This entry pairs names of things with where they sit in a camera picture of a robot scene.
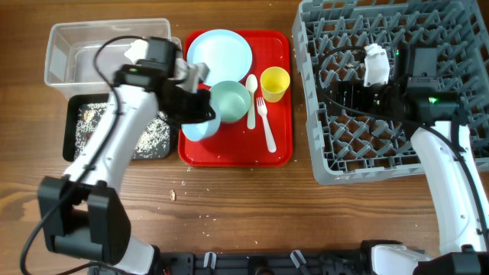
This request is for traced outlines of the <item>light blue bowl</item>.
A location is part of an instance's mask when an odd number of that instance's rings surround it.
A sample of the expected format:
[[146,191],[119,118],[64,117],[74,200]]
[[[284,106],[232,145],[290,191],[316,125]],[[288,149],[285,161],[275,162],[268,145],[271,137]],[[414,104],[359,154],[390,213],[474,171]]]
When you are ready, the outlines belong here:
[[196,124],[184,124],[181,129],[188,140],[197,142],[213,136],[218,131],[220,124],[221,112],[215,110],[215,117],[212,120]]

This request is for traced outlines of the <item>white napkin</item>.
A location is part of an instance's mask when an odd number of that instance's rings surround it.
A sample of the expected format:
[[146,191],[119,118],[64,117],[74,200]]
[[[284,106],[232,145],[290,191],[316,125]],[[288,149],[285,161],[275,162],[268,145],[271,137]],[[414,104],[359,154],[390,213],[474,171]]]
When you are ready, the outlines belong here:
[[129,49],[124,52],[124,56],[133,64],[146,57],[148,42],[145,40],[135,40],[131,43]]

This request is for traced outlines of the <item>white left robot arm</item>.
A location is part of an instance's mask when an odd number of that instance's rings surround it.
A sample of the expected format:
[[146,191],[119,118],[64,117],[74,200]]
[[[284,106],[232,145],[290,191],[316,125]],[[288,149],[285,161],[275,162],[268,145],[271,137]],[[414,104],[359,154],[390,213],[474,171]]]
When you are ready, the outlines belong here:
[[176,126],[215,117],[209,91],[200,88],[209,68],[177,54],[170,40],[148,37],[145,56],[108,81],[107,108],[83,152],[61,177],[42,180],[33,233],[49,251],[114,273],[165,273],[160,249],[131,233],[119,190],[140,136],[160,113]]

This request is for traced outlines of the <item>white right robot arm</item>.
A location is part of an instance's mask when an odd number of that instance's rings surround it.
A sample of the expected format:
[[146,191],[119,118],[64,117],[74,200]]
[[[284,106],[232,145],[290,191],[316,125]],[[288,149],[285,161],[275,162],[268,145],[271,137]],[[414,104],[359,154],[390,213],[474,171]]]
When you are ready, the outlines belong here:
[[467,113],[457,92],[439,91],[437,49],[361,48],[364,79],[316,88],[334,115],[342,112],[401,123],[423,166],[439,225],[440,255],[427,257],[395,241],[365,241],[369,274],[486,274],[488,199],[476,168]]

